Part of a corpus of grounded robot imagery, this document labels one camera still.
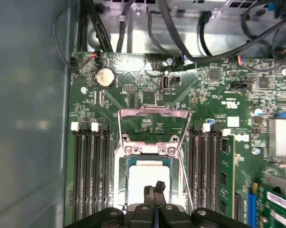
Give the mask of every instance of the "black cable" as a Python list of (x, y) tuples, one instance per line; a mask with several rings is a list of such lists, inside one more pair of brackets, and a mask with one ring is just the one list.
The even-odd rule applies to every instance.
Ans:
[(101, 48), (105, 52), (113, 52), (113, 48), (111, 46), (107, 31), (104, 27), (104, 24), (102, 23), (102, 20), (100, 19), (98, 12), (95, 9), (93, 1), (86, 0), (86, 4), (88, 15), (94, 25), (95, 32), (98, 40), (100, 41)]
[(77, 51), (87, 51), (87, 12), (84, 0), (79, 0), (79, 20), (77, 27)]
[[(247, 16), (248, 16), (248, 13), (250, 12), (250, 10), (252, 8), (255, 8), (257, 6), (262, 6), (262, 5), (266, 5), (266, 4), (270, 4), (270, 3), (273, 3), (274, 0), (261, 0), (261, 1), (258, 1), (256, 3), (254, 3), (253, 5), (251, 5), (242, 15), (241, 15), (241, 28), (244, 32), (244, 34), (250, 38), (250, 39), (255, 39), (257, 36), (252, 34), (248, 28), (248, 25), (247, 25)], [(262, 44), (264, 45), (269, 53), (271, 53), (271, 45), (264, 39), (261, 39), (260, 41), (258, 41), (259, 44)]]
[(281, 28), (282, 26), (286, 25), (286, 20), (282, 20), (281, 22), (277, 23), (267, 31), (263, 32), (259, 36), (257, 36), (255, 39), (251, 40), (250, 42), (241, 45), (240, 47), (237, 47), (233, 50), (230, 50), (228, 52), (216, 55), (216, 56), (211, 56), (211, 57), (193, 57), (188, 49), (185, 47), (180, 35), (178, 34), (178, 31), (172, 21), (172, 18), (169, 13), (168, 5), (166, 0), (158, 0), (157, 1), (160, 12), (162, 14), (162, 17), (164, 19), (165, 25), (167, 27), (167, 30), (173, 39), (174, 43), (177, 45), (177, 47), (183, 52), (183, 54), (188, 58), (188, 60), (196, 63), (209, 63), (209, 62), (214, 62), (217, 60), (220, 60), (222, 58), (226, 58), (232, 55), (235, 55), (241, 51), (244, 51), (254, 44), (256, 44), (258, 41), (262, 40), (264, 37), (268, 36), (269, 34), (273, 33), (277, 29)]
[(57, 38), (57, 20), (58, 18), (65, 12), (67, 11), (69, 8), (73, 7), (76, 4), (76, 2), (73, 2), (71, 4), (69, 4), (67, 7), (63, 8), (54, 18), (53, 24), (52, 24), (52, 35), (54, 38), (54, 43), (55, 43), (55, 47), (57, 50), (58, 55), (61, 57), (62, 61), (64, 62), (64, 64), (72, 71), (78, 71), (80, 69), (83, 69), (90, 61), (91, 58), (86, 59), (81, 65), (79, 66), (73, 66), (71, 65), (64, 57), (64, 54), (62, 52), (62, 49), (59, 45), (59, 41)]
[(205, 43), (204, 29), (205, 29), (205, 25), (209, 22), (210, 17), (211, 17), (211, 12), (210, 11), (202, 12), (200, 17), (199, 17), (199, 20), (198, 20), (198, 29), (197, 29), (202, 49), (203, 49), (203, 51), (205, 52), (205, 54), (207, 56), (212, 56), (212, 54), (209, 51), (209, 49), (208, 49), (208, 47), (206, 46), (206, 43)]
[[(129, 9), (134, 3), (135, 3), (135, 0), (129, 0), (123, 8), (121, 16), (126, 16), (128, 14)], [(120, 21), (119, 39), (116, 45), (116, 52), (122, 52), (122, 46), (123, 46), (124, 37), (125, 37), (125, 30), (126, 30), (126, 22)]]
[(282, 66), (286, 66), (286, 58), (285, 59), (279, 59), (279, 57), (276, 55), (276, 51), (275, 51), (275, 42), (276, 42), (276, 38), (277, 38), (277, 35), (279, 33), (279, 30), (280, 29), (277, 29), (274, 36), (273, 36), (273, 40), (272, 40), (272, 55), (274, 57), (274, 59), (276, 60), (276, 62), (278, 63), (277, 66), (274, 66), (274, 67), (271, 67), (269, 69), (265, 69), (265, 70), (259, 70), (259, 69), (254, 69), (253, 67), (250, 67), (250, 66), (246, 66), (245, 63), (242, 64), (241, 66), (247, 70), (251, 70), (251, 71), (255, 71), (255, 72), (258, 72), (258, 73), (268, 73), (268, 72), (271, 72), (273, 70), (278, 70), (280, 67)]
[(92, 11), (91, 11), (91, 9), (90, 9), (90, 6), (88, 6), (88, 2), (89, 2), (89, 1), (86, 0), (86, 3), (87, 3), (87, 13), (88, 13), (88, 15), (89, 15), (89, 17), (90, 17), (90, 20), (91, 20), (91, 22), (92, 22), (92, 24), (93, 24), (93, 26), (94, 26), (95, 33), (96, 33), (96, 36), (97, 36), (97, 38), (98, 38), (98, 40), (99, 40), (99, 42), (100, 42), (101, 49), (102, 49), (104, 52), (107, 52), (108, 49), (107, 49), (107, 46), (106, 46), (106, 44), (105, 44), (103, 35), (102, 35), (102, 33), (101, 33), (100, 29), (99, 29), (99, 26), (98, 26), (98, 24), (97, 24), (97, 21), (96, 21), (94, 15), (93, 15), (93, 13), (92, 13)]
[(165, 49), (158, 41), (157, 39), (154, 37), (153, 32), (152, 32), (152, 25), (153, 25), (153, 18), (152, 18), (152, 14), (161, 14), (160, 12), (157, 11), (149, 11), (147, 14), (147, 30), (148, 30), (148, 36), (151, 39), (152, 43), (161, 51), (171, 55), (171, 53)]

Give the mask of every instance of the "ram slot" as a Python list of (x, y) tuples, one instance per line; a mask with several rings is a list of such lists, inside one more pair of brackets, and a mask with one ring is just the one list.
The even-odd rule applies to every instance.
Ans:
[(74, 181), (73, 181), (73, 194), (74, 194), (74, 200), (73, 200), (73, 222), (76, 222), (79, 217), (79, 174), (80, 174), (80, 168), (81, 168), (81, 150), (79, 150), (79, 147), (81, 145), (81, 135), (78, 135), (78, 132), (74, 132), (75, 134), (75, 174), (74, 174)]
[(202, 136), (191, 132), (189, 145), (189, 185), (194, 209), (201, 207)]
[(90, 151), (90, 134), (80, 130), (75, 133), (75, 175), (74, 175), (74, 206), (73, 220), (78, 221), (85, 217), (85, 184), (86, 154)]
[(100, 193), (100, 148), (101, 148), (101, 131), (94, 132), (92, 136), (92, 156), (93, 156), (93, 171), (92, 171), (92, 204), (91, 211), (96, 213), (99, 211), (99, 193)]
[(203, 134), (202, 144), (202, 177), (201, 177), (201, 206), (203, 208), (209, 208), (209, 189), (210, 189), (210, 148), (211, 148), (211, 136), (209, 133)]
[(109, 197), (109, 132), (102, 132), (102, 209), (108, 208)]
[(210, 208), (217, 211), (219, 197), (220, 132), (212, 132), (210, 154)]
[(90, 213), (90, 182), (91, 182), (91, 135), (85, 135), (83, 154), (83, 216), (88, 217)]

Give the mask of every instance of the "heatsink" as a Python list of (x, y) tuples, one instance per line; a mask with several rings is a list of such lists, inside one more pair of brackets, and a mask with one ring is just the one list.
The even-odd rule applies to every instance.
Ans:
[(286, 158), (286, 119), (269, 120), (269, 155)]

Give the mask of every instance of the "motherboard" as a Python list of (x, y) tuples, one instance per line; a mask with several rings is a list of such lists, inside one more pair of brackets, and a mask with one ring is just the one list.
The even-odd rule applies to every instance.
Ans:
[(286, 227), (286, 66), (88, 52), (72, 63), (88, 58), (70, 78), (65, 225), (126, 211), (163, 181), (166, 202), (188, 213)]

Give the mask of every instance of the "blue connector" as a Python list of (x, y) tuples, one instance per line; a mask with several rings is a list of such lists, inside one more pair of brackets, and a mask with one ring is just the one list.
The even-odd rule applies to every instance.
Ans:
[(286, 112), (281, 112), (276, 114), (277, 118), (286, 118)]
[(270, 3), (270, 4), (267, 5), (268, 11), (274, 11), (275, 7), (276, 7), (275, 3)]
[(257, 196), (253, 192), (248, 193), (248, 224), (255, 228), (257, 226)]

